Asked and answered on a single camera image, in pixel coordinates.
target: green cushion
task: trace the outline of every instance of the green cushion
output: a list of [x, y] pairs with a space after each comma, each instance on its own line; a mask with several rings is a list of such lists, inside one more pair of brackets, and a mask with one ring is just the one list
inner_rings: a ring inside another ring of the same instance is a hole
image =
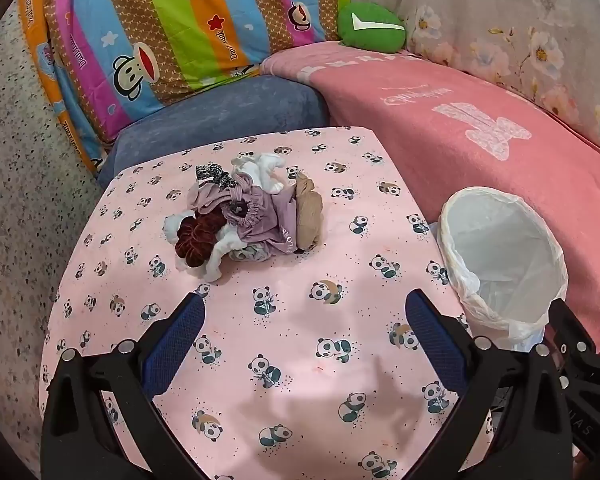
[[342, 44], [387, 54], [398, 52], [407, 39], [402, 20], [371, 2], [343, 7], [338, 14], [338, 34]]

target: blue gripper pad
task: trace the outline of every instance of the blue gripper pad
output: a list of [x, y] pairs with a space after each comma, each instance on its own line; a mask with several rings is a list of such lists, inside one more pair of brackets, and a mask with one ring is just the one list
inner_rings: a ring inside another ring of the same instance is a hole
[[407, 321], [443, 386], [462, 396], [467, 386], [464, 356], [432, 307], [422, 291], [412, 290], [405, 304]]
[[167, 391], [182, 361], [198, 337], [205, 322], [204, 301], [197, 294], [191, 294], [175, 319], [170, 318], [169, 321], [170, 327], [154, 346], [142, 366], [142, 389], [149, 399]]

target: pile of clothes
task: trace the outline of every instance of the pile of clothes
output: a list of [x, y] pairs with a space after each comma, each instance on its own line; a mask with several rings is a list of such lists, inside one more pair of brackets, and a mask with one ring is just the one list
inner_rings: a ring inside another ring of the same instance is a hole
[[322, 197], [299, 173], [285, 186], [274, 175], [285, 160], [273, 153], [243, 155], [231, 173], [210, 162], [196, 166], [183, 213], [164, 220], [164, 234], [175, 246], [180, 270], [213, 282], [223, 256], [262, 262], [276, 254], [310, 250], [320, 238]]

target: speckled surface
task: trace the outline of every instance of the speckled surface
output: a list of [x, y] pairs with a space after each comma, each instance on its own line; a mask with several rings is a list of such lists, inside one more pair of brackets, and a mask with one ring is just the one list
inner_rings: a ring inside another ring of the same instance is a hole
[[12, 4], [0, 22], [0, 430], [37, 475], [47, 317], [100, 193], [56, 121]]

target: trash bin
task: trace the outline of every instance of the trash bin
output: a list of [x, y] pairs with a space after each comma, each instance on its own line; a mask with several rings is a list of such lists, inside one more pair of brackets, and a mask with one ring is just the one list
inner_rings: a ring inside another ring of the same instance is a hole
[[564, 300], [562, 248], [519, 196], [467, 187], [442, 208], [438, 245], [474, 336], [529, 351], [544, 337], [548, 310]]

